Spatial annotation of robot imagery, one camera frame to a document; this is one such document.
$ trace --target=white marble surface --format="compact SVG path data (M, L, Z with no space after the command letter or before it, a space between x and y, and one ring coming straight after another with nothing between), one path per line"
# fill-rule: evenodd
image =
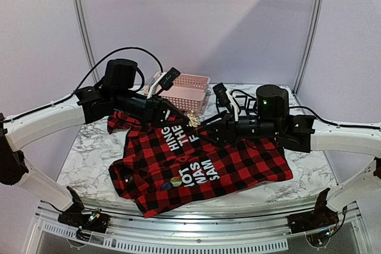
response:
M255 94L259 85L227 84L230 89L242 89ZM290 106L297 105L290 94ZM216 113L213 92L205 106L204 118ZM291 114L301 113L291 109ZM107 133L107 119L83 126L58 177L58 183L70 185L79 196L128 209L137 209L132 200L118 197L108 174L108 167L123 156L126 131ZM297 202L316 196L323 189L336 185L336 180L322 152L299 153L285 150L293 179L276 183L262 183L248 190L202 202L189 203L178 212L212 212L223 208L226 212L255 207L276 207L279 203Z

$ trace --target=red and black flannel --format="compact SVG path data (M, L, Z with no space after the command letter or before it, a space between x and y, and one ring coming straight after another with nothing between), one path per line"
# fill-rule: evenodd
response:
M196 200L211 199L252 187L261 181L292 178L283 148L257 140L219 148L181 127L149 128L116 112L108 131L129 128L124 158L109 172L119 196L134 199L145 217Z

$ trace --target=fabric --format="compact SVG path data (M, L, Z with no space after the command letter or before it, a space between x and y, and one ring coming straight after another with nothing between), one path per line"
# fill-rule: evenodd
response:
M134 199L145 217L186 203L292 178L283 148L268 140L241 140L218 148L180 126L142 130L139 121L116 112L108 131L129 128L124 158L109 172L119 196Z

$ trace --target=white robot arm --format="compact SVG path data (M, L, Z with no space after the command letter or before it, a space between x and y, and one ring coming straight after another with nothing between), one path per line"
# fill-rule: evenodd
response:
M342 184L323 190L312 212L291 215L293 233L327 227L336 223L338 212L381 187L381 123L357 124L331 122L320 118L305 106L289 107L286 89L268 84L257 89L256 98L243 91L227 90L223 84L213 87L217 106L227 108L201 123L198 136L217 145L235 144L240 139L269 138L285 149L299 152L338 150L371 155L369 165ZM244 94L239 106L236 94ZM250 107L248 101L254 100ZM290 115L290 108L305 108L314 115ZM209 131L203 136L202 131Z
M0 114L0 183L21 187L50 203L61 212L59 222L76 227L89 225L87 222L93 219L92 215L82 214L84 206L76 192L33 167L21 150L42 137L92 123L112 115L115 110L137 118L142 126L186 125L189 119L169 101L159 96L147 98L130 90L136 72L141 73L137 66L136 62L126 59L111 60L105 76L94 86L76 89L61 100L24 114L7 118ZM156 85L168 90L179 74L172 68ZM178 119L167 121L168 113L175 114ZM91 223L87 229L105 232L108 219L106 214L98 215L96 223Z

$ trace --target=pink basket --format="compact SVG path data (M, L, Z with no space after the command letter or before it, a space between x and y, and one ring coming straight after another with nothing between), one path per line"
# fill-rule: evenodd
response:
M154 79L157 80L160 75L161 72L157 72ZM181 74L174 80L170 90L160 93L160 96L182 111L200 113L209 82L209 77ZM149 87L146 87L144 94L148 94L148 89Z

